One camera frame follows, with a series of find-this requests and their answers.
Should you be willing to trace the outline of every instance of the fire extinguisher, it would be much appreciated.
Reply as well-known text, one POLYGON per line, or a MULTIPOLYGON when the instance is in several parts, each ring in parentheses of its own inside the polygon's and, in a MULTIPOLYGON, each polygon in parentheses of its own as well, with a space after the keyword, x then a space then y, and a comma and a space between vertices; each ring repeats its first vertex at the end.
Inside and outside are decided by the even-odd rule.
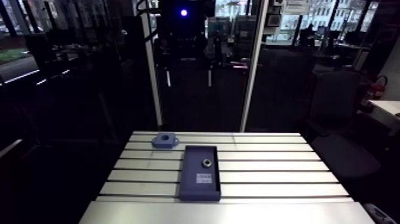
POLYGON ((361 100, 360 110, 365 113, 372 112, 374 106, 370 102, 370 99, 380 99, 385 93, 387 84, 388 78, 386 76, 379 76, 376 81, 371 84, 367 90, 367 93, 365 93, 364 98, 361 100))

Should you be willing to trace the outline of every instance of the blue box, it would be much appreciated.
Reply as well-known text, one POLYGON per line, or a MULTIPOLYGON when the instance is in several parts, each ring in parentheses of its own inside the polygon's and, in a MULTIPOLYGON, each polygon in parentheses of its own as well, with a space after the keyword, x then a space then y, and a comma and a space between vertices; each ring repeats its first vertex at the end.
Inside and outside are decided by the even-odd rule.
POLYGON ((181 201, 221 199, 217 147, 186 146, 178 197, 181 201))

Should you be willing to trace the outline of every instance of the light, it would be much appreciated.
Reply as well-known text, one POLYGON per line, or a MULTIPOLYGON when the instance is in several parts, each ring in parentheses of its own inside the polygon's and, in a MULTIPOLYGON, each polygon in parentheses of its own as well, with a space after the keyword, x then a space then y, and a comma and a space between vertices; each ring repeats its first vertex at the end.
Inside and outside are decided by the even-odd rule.
POLYGON ((183 17, 186 17, 188 15, 188 11, 187 10, 180 10, 180 15, 183 17))
POLYGON ((8 83, 13 82, 13 81, 15 81, 15 80, 18 80, 18 79, 21 79, 21 78, 23 78, 23 77, 29 76, 29 75, 31 75, 31 74, 35 74, 35 73, 37 73, 37 72, 39 72, 39 71, 40 71, 39 69, 36 69, 36 70, 34 70, 34 71, 31 71, 31 72, 28 72, 28 73, 26 73, 26 74, 23 74, 23 75, 21 75, 21 76, 15 77, 15 78, 10 79, 10 80, 7 80, 7 81, 5 81, 4 83, 5 83, 5 84, 8 84, 8 83))
POLYGON ((46 82, 46 81, 47 81, 47 79, 44 79, 44 80, 38 82, 36 85, 38 86, 38 85, 40 85, 40 84, 42 84, 43 82, 46 82))

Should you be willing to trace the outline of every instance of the aluminum table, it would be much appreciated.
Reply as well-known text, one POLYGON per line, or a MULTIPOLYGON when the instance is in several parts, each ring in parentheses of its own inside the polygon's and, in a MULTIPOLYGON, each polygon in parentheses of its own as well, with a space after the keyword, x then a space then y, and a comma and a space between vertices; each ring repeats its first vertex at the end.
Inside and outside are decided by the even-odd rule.
POLYGON ((175 132, 172 150, 152 147, 157 133, 133 133, 81 224, 265 223, 283 214, 281 223, 373 223, 298 133, 175 132), (186 145, 217 147, 219 202, 177 198, 186 145))

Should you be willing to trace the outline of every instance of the sticker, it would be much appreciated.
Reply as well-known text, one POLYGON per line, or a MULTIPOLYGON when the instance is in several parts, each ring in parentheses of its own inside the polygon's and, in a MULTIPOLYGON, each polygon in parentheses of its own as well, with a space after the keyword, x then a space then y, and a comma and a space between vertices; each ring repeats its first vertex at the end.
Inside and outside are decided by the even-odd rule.
POLYGON ((213 183, 210 173, 198 173, 196 175, 196 183, 213 183))

